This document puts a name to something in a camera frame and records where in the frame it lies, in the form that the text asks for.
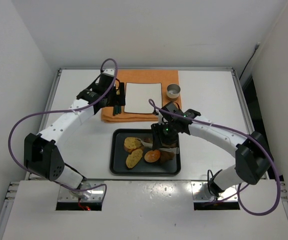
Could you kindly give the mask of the dark chocolate croissant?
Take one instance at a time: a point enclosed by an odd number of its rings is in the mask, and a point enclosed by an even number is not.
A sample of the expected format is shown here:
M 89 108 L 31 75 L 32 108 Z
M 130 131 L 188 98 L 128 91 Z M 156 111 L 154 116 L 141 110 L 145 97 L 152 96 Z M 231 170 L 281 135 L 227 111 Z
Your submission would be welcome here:
M 143 141 L 148 142 L 148 143 L 153 143 L 153 140 L 150 137 L 148 137 L 148 138 L 145 137 L 143 139 Z M 166 151 L 161 151 L 161 150 L 159 150 L 159 151 L 161 152 L 161 156 L 160 156 L 160 159 L 158 161 L 156 161 L 156 162 L 159 162 L 160 164 L 163 164 L 163 163 L 165 163 L 167 161 L 170 161 L 170 160 L 174 159 L 174 157 L 176 155 L 176 154 L 174 154 L 172 152 L 166 152 Z

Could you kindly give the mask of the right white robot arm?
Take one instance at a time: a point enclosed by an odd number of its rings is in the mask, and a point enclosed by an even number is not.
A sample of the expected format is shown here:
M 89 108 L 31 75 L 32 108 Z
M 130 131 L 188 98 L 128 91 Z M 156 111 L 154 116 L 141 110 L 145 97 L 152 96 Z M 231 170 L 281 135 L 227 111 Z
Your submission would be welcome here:
M 179 134 L 187 134 L 214 144 L 235 159 L 232 166 L 219 170 L 207 181 L 207 190 L 214 197 L 233 185 L 257 184 L 271 166 L 272 157 L 268 145 L 258 132 L 244 134 L 214 124 L 193 109 L 183 112 L 172 101 L 162 108 L 155 106 L 154 114 L 159 117 L 159 122 L 151 126 L 154 149 L 163 145 L 170 146 Z

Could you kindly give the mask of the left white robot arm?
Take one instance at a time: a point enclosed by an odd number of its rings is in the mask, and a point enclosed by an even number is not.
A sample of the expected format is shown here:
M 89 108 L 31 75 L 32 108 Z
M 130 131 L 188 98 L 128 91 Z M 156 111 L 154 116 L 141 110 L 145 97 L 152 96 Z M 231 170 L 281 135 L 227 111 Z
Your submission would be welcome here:
M 32 173 L 65 185 L 72 190 L 84 181 L 77 170 L 64 163 L 60 150 L 69 137 L 101 108 L 124 105 L 125 94 L 117 94 L 116 71 L 102 70 L 100 75 L 73 101 L 50 126 L 24 141 L 24 166 Z

